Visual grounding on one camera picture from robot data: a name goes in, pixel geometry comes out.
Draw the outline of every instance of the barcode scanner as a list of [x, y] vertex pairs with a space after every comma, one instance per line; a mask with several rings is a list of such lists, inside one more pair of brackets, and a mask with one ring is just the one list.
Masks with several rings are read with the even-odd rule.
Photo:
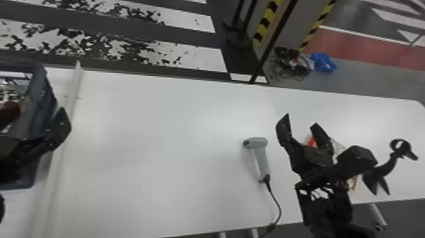
[[253, 149], [257, 158], [258, 167], [260, 169], [260, 182], [267, 182], [270, 180], [269, 163], [267, 162], [266, 146], [269, 142], [264, 137], [251, 137], [244, 140], [243, 146], [247, 149]]

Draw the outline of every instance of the black cable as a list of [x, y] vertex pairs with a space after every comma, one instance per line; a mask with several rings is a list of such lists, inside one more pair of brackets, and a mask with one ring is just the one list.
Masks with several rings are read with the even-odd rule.
[[273, 194], [273, 191], [272, 191], [271, 185], [270, 185], [270, 178], [266, 179], [264, 181], [264, 183], [266, 184], [267, 190], [269, 191], [271, 197], [273, 198], [274, 203], [276, 203], [276, 206], [279, 209], [279, 215], [278, 215], [278, 217], [277, 217], [277, 219], [276, 219], [275, 222], [273, 222], [273, 223], [271, 223], [270, 225], [267, 226], [266, 232], [263, 233], [262, 235], [260, 235], [258, 238], [263, 238], [266, 235], [272, 233], [275, 230], [276, 226], [278, 225], [278, 222], [279, 222], [280, 218], [282, 217], [282, 207], [280, 206], [278, 200], [276, 199], [276, 197]]

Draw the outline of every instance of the floor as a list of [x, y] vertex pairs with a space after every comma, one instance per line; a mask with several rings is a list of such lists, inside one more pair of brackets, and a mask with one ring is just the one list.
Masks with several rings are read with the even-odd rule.
[[86, 68], [231, 80], [252, 49], [229, 46], [225, 0], [0, 1], [0, 53]]
[[305, 51], [423, 71], [424, 35], [422, 0], [344, 0], [335, 4]]

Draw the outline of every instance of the metal pole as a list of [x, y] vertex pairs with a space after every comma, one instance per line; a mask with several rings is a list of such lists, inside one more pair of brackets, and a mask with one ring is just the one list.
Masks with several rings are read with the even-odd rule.
[[247, 16], [245, 17], [245, 21], [243, 22], [242, 29], [240, 29], [240, 32], [239, 32], [239, 36], [238, 36], [239, 40], [241, 40], [247, 33], [248, 25], [249, 25], [249, 22], [251, 21], [252, 14], [254, 14], [254, 10], [257, 6], [257, 2], [258, 0], [252, 0], [251, 4], [249, 5]]
[[240, 12], [242, 11], [242, 6], [245, 0], [239, 0], [238, 6], [236, 8], [235, 16], [233, 16], [233, 20], [231, 21], [231, 24], [235, 26], [238, 23]]
[[238, 6], [236, 7], [235, 14], [233, 16], [226, 15], [223, 18], [222, 22], [227, 30], [237, 31], [242, 28], [243, 22], [239, 20], [239, 16], [244, 4], [245, 4], [245, 0], [239, 0]]
[[258, 63], [258, 67], [255, 70], [255, 72], [252, 74], [251, 79], [249, 80], [249, 84], [254, 84], [256, 82], [256, 79], [258, 77], [258, 74], [260, 74], [262, 67], [264, 66], [264, 63], [266, 62], [267, 58], [269, 57], [269, 54], [271, 50], [273, 49], [274, 45], [276, 44], [276, 41], [279, 38], [280, 32], [283, 30], [283, 27], [286, 25], [289, 17], [291, 16], [291, 13], [293, 9], [295, 8], [295, 5], [297, 4], [298, 0], [291, 0], [286, 7], [285, 13], [282, 16], [282, 19], [280, 20], [278, 26], [276, 27], [276, 30], [273, 33], [273, 36], [270, 39], [269, 44], [266, 47], [266, 50], [261, 56], [260, 62]]
[[369, 204], [369, 208], [371, 209], [373, 217], [376, 220], [375, 229], [385, 230], [388, 224], [386, 220], [384, 219], [384, 216], [381, 214], [381, 211], [376, 206], [376, 204], [374, 203]]

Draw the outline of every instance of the black bracket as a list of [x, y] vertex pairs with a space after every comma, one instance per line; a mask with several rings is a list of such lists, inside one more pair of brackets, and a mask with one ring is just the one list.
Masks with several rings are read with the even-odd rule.
[[0, 183], [18, 179], [21, 168], [58, 148], [70, 132], [70, 119], [65, 109], [60, 108], [50, 121], [46, 133], [40, 137], [26, 140], [0, 137]]
[[384, 177], [393, 171], [397, 163], [397, 159], [408, 157], [411, 160], [418, 160], [418, 157], [412, 152], [412, 146], [410, 143], [403, 139], [392, 140], [390, 147], [393, 150], [390, 154], [390, 159], [384, 165], [374, 167], [363, 174], [363, 182], [375, 195], [378, 190], [378, 185], [380, 185], [384, 191], [390, 195], [390, 189], [388, 188], [388, 184]]

